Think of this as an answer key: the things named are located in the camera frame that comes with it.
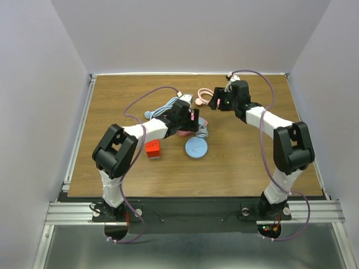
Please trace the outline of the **pink triangular power strip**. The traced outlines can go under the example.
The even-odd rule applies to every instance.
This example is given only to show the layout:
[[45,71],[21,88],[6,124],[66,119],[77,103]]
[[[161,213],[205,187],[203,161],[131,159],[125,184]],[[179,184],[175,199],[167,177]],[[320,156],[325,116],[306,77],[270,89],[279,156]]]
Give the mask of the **pink triangular power strip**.
[[[199,125],[205,125],[207,126],[208,125],[208,121],[205,120],[204,118],[199,118]],[[186,137],[186,136],[189,136],[193,134],[193,131],[178,131],[177,132],[177,135],[180,136],[180,137]]]

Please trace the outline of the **blue round socket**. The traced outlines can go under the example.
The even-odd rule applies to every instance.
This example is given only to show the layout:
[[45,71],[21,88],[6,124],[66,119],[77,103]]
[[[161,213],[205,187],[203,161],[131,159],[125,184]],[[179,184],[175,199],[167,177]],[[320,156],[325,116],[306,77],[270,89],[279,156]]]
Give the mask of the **blue round socket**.
[[208,144],[205,139],[191,137],[185,144],[186,154],[193,159],[200,159],[208,152]]

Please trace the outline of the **red cube socket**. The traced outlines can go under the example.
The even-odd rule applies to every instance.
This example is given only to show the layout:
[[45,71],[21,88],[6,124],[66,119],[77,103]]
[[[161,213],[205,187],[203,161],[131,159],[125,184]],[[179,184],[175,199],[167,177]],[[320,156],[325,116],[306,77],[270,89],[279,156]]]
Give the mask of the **red cube socket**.
[[158,159],[160,158],[160,142],[159,140],[152,140],[146,143],[145,152],[148,158],[150,159]]

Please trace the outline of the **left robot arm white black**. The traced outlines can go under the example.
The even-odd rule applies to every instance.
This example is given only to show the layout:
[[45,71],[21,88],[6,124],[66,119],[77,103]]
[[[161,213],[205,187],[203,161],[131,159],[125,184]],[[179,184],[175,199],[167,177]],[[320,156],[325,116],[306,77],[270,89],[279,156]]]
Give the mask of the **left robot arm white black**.
[[134,165],[145,144],[168,138],[177,131],[198,131],[199,114],[198,109],[193,109],[188,102],[178,99],[170,109],[147,122],[129,127],[111,125],[92,154],[103,185],[103,205],[98,212],[113,221],[123,218],[123,177]]

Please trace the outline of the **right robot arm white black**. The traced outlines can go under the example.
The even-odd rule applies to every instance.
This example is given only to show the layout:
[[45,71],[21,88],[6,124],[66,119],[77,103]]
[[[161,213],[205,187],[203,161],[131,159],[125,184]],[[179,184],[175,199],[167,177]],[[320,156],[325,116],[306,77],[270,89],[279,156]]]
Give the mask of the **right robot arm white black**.
[[257,127],[261,135],[272,138],[275,169],[260,196],[258,212],[265,219],[282,212],[294,182],[315,159],[307,124],[280,118],[253,102],[249,85],[243,80],[216,87],[209,106],[212,110],[233,111],[241,121]]

